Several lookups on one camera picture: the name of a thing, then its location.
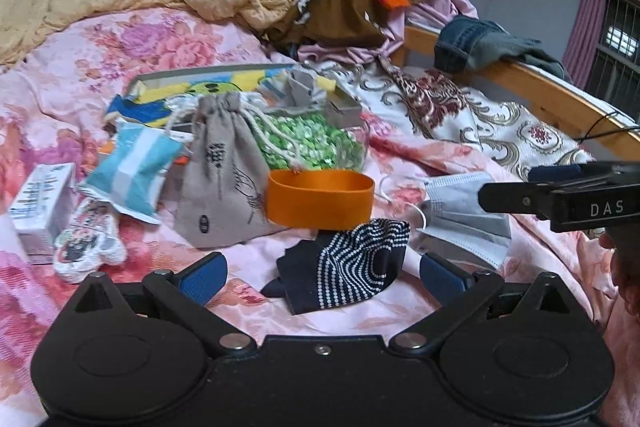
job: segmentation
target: floral patterned fabric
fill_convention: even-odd
[[[516,102],[495,102],[473,87],[460,89],[437,71],[407,67],[391,79],[379,66],[345,74],[341,87],[407,133],[465,143],[522,180],[538,166],[593,157],[565,133]]]
[[[231,23],[205,24],[186,12],[150,9],[75,23],[0,74],[0,425],[33,427],[45,417],[31,384],[30,360],[76,288],[62,282],[51,266],[23,261],[5,212],[33,166],[74,162],[80,177],[91,170],[107,138],[100,128],[102,112],[136,74],[270,58],[281,59],[267,57],[254,37]],[[496,180],[516,179],[473,147],[411,136],[371,113],[366,118],[372,136],[365,172],[376,182],[387,174],[398,177],[395,188],[385,188],[394,203],[377,201],[376,217],[414,219],[404,202],[423,200],[424,186],[401,182],[403,176],[482,170]],[[175,207],[174,199],[161,197],[158,227],[122,218],[120,238],[127,261],[105,268],[115,281],[140,280],[158,268],[179,271],[207,253],[190,247],[174,232]],[[616,297],[610,251],[582,233],[553,233],[548,223],[533,216],[511,217],[511,228],[513,242],[501,267],[508,280],[530,281],[543,269],[558,272],[592,317],[607,320]],[[259,343],[268,333],[379,333],[388,339],[437,308],[419,280],[402,273],[369,301],[290,315],[284,302],[267,300],[257,289],[276,277],[275,261],[285,249],[307,237],[309,231],[287,230],[223,249],[228,282],[207,307]],[[614,399],[610,410],[615,413],[621,399],[630,403],[634,397],[618,393]]]

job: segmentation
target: pink cloth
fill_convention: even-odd
[[[25,62],[0,74],[0,200],[10,201],[36,163],[74,162],[82,175],[96,165],[106,134],[100,117],[116,93],[141,71],[158,71],[160,62],[176,67],[232,62],[268,62],[257,39],[231,23],[204,23],[187,12],[140,10],[99,16],[50,36]],[[388,187],[393,204],[377,201],[375,216],[403,217],[425,197],[424,186],[406,176],[437,172],[487,171],[496,180],[515,177],[471,147],[404,136],[372,114],[370,155],[365,172],[375,181],[396,174]],[[124,217],[120,238],[128,259],[105,267],[117,282],[135,281],[153,269],[179,271],[203,257],[173,230],[175,201],[164,193],[153,227]],[[582,233],[554,233],[534,216],[511,217],[513,242],[502,274],[530,281],[540,270],[552,270],[574,291],[588,313],[606,320],[615,295],[610,281],[610,251]],[[276,275],[275,261],[286,248],[309,236],[288,230],[225,248],[229,276],[208,308],[259,343],[266,334],[360,335],[388,339],[437,309],[416,277],[402,275],[388,289],[357,305],[292,316],[279,299],[268,300],[257,289]],[[0,215],[0,425],[33,427],[45,417],[29,367],[34,349],[76,286],[63,282],[51,266],[27,266],[8,216]],[[625,394],[625,360],[618,360],[614,395]],[[611,415],[618,409],[611,409]],[[638,417],[620,425],[637,425]]]
[[[442,29],[456,15],[478,18],[476,7],[469,0],[426,0],[408,8],[406,20],[416,26]]]
[[[368,64],[382,55],[388,57],[404,44],[404,10],[399,8],[389,13],[388,25],[382,29],[386,41],[376,50],[368,48],[326,48],[320,44],[303,45],[298,48],[298,60],[324,62],[334,60],[342,64]]]
[[[569,36],[562,63],[574,85],[584,89],[591,74],[600,39],[607,0],[580,0],[574,29]]]

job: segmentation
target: pink floral bedsheet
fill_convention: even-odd
[[[75,286],[50,266],[27,266],[4,212],[37,163],[74,162],[78,176],[97,162],[107,138],[101,117],[114,95],[139,73],[232,62],[284,60],[267,57],[251,34],[232,23],[204,23],[169,9],[109,14],[73,24],[51,36],[13,70],[0,74],[0,425],[32,427],[44,417],[30,381],[31,356]],[[405,217],[407,205],[425,197],[424,188],[402,175],[484,170],[496,180],[515,177],[466,145],[404,136],[375,115],[367,118],[372,141],[366,173],[379,181],[397,174],[396,203],[376,202],[377,216]],[[153,269],[179,271],[206,252],[187,245],[172,229],[172,201],[161,200],[162,225],[125,217],[120,235],[129,258],[106,271],[117,282],[140,280]],[[559,273],[585,309],[606,321],[616,297],[610,251],[582,233],[556,234],[532,216],[511,217],[513,244],[502,274],[530,281],[540,270]],[[261,342],[266,334],[349,335],[385,338],[433,312],[437,303],[417,278],[403,273],[374,299],[342,309],[292,316],[284,302],[259,292],[275,276],[275,261],[309,231],[288,230],[226,248],[229,277],[208,304],[210,310]],[[631,410],[634,396],[619,385],[607,415]],[[629,423],[628,413],[615,425]]]

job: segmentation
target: hand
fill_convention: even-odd
[[[640,223],[607,227],[599,238],[603,248],[615,248],[611,276],[626,311],[640,315]]]

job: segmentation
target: blue and white packet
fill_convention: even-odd
[[[110,203],[121,214],[158,225],[158,198],[169,167],[188,155],[188,133],[172,133],[119,121],[113,152],[78,185],[86,196]]]

